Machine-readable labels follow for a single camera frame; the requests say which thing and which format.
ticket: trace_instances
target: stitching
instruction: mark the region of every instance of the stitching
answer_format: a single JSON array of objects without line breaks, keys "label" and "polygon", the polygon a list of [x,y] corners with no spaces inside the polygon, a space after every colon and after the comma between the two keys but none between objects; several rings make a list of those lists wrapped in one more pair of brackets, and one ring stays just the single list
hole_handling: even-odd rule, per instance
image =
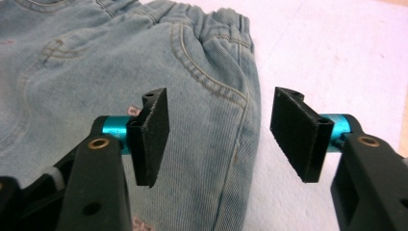
[{"label": "stitching", "polygon": [[86,51],[86,50],[88,50],[87,48],[83,48],[83,49],[81,49],[81,50],[76,50],[76,51],[64,51],[64,50],[59,50],[59,49],[57,49],[57,48],[45,48],[44,49],[44,51],[45,50],[49,50],[49,51],[51,51],[51,52],[59,52],[59,53],[62,53],[62,54],[67,54],[67,55],[70,55],[70,54],[78,54],[78,53],[80,53],[80,52],[84,52],[84,51]]},{"label": "stitching", "polygon": [[[222,84],[221,82],[219,82],[219,81],[213,79],[212,77],[210,77],[204,70],[202,70],[202,69],[191,59],[191,57],[187,54],[187,51],[186,51],[186,48],[185,48],[185,45],[184,45],[184,42],[183,42],[183,25],[184,25],[184,23],[179,24],[179,25],[180,25],[180,31],[179,31],[179,33],[180,33],[180,44],[181,44],[181,46],[182,46],[182,50],[183,50],[184,54],[186,55],[186,57],[189,59],[189,61],[194,65],[194,67],[197,68],[197,69],[201,72],[201,74],[203,74],[205,77],[207,77],[207,79],[208,79],[209,81],[213,82],[214,84],[216,84],[216,85],[218,85],[218,86],[221,86],[221,87],[223,87],[223,88],[226,88],[226,89],[228,89],[228,90],[231,90],[231,91],[233,91],[234,93],[236,93],[237,95],[239,95],[239,96],[245,101],[245,104],[246,104],[247,99],[246,99],[246,97],[245,97],[241,92],[239,92],[239,91],[237,91],[237,90],[235,90],[235,89],[233,89],[233,88],[231,88],[231,87],[229,87],[229,86],[226,86],[226,85]],[[175,41],[174,41],[174,39],[173,39],[173,37],[174,37],[173,31],[175,30],[175,29],[174,29],[174,26],[175,26],[174,24],[172,24],[172,26],[171,26],[171,34],[170,34],[171,38],[170,38],[170,40],[171,40],[171,50],[173,51],[173,54],[174,54],[174,56],[177,58],[177,60],[178,60],[178,61],[183,65],[183,67],[191,74],[191,76],[193,76],[194,79],[197,80],[205,89],[209,90],[210,92],[212,92],[213,94],[215,94],[215,95],[217,95],[217,96],[219,96],[219,97],[225,98],[225,99],[231,101],[232,103],[237,104],[238,106],[240,106],[241,108],[244,109],[245,106],[244,106],[243,104],[237,102],[236,100],[234,100],[232,97],[228,97],[227,95],[220,94],[219,92],[217,92],[217,91],[211,89],[210,87],[208,87],[207,85],[205,85],[205,84],[199,79],[199,77],[196,76],[196,75],[184,64],[183,60],[177,55],[177,52],[176,52],[175,47],[174,47],[174,43],[175,43]]]},{"label": "stitching", "polygon": [[140,15],[142,15],[142,16],[147,16],[147,17],[149,17],[150,20],[152,20],[153,25],[156,25],[156,23],[157,23],[156,18],[154,18],[154,16],[152,16],[152,15],[150,15],[150,14],[146,14],[146,13],[139,12],[139,11],[132,11],[132,12],[133,12],[133,13],[140,14]]},{"label": "stitching", "polygon": [[102,10],[108,13],[111,18],[114,18],[114,14],[111,11],[109,11],[99,0],[95,0],[95,2],[102,8]]}]

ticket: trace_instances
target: denim fabric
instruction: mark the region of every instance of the denim fabric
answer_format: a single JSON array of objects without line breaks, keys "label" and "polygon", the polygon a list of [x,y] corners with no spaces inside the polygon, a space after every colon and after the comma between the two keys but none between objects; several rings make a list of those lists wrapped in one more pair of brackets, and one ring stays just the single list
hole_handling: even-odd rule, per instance
[{"label": "denim fabric", "polygon": [[136,187],[123,158],[136,222],[241,229],[260,129],[248,19],[168,1],[36,1],[0,2],[0,175],[27,186],[95,118],[126,115],[167,88],[156,185]]}]

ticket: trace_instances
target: teal aluminum part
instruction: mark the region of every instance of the teal aluminum part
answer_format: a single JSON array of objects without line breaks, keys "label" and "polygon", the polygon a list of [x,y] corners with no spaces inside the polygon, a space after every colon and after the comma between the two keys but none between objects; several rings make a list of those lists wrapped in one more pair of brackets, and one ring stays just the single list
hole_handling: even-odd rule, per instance
[{"label": "teal aluminum part", "polygon": [[126,141],[126,123],[129,121],[129,116],[109,116],[105,120],[102,133],[111,134],[118,138],[123,145],[121,150],[122,155],[130,155],[130,151]]},{"label": "teal aluminum part", "polygon": [[320,116],[328,118],[334,122],[333,132],[327,152],[339,152],[340,150],[338,146],[344,142],[344,135],[351,133],[351,128],[347,119],[340,114],[326,114]]}]

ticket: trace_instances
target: light blue jeans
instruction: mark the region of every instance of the light blue jeans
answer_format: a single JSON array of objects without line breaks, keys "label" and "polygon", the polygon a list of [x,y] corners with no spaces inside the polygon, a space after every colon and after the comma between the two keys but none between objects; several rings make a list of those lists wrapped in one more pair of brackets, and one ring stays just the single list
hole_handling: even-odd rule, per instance
[{"label": "light blue jeans", "polygon": [[135,226],[241,229],[261,117],[248,18],[168,1],[35,1],[0,2],[0,175],[27,186],[95,118],[167,88],[156,185],[136,187],[123,158]]}]

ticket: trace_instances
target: hole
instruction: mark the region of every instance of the hole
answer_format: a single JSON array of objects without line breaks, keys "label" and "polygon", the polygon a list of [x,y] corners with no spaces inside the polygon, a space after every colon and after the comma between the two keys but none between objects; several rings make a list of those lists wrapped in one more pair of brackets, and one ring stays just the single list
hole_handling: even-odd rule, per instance
[{"label": "hole", "polygon": [[319,122],[319,123],[329,123],[330,120],[327,119],[327,118],[320,118],[320,119],[318,119],[318,122]]},{"label": "hole", "polygon": [[359,137],[358,141],[364,145],[372,146],[372,147],[377,147],[380,145],[380,143],[377,140],[373,138],[369,138],[369,137]]},{"label": "hole", "polygon": [[105,142],[104,141],[95,141],[94,143],[93,143],[93,145],[95,145],[95,146],[100,146],[100,145],[103,145]]},{"label": "hole", "polygon": [[105,139],[105,138],[95,139],[95,140],[90,141],[90,142],[88,143],[88,147],[89,147],[90,149],[99,149],[99,148],[102,148],[102,147],[107,146],[108,143],[109,143],[109,140],[108,140],[108,139]]},{"label": "hole", "polygon": [[408,209],[408,199],[401,199],[401,204]]},{"label": "hole", "polygon": [[99,212],[99,210],[101,209],[101,204],[99,202],[91,202],[88,205],[86,205],[84,207],[84,209],[82,210],[82,213],[85,216],[92,216],[96,213]]}]

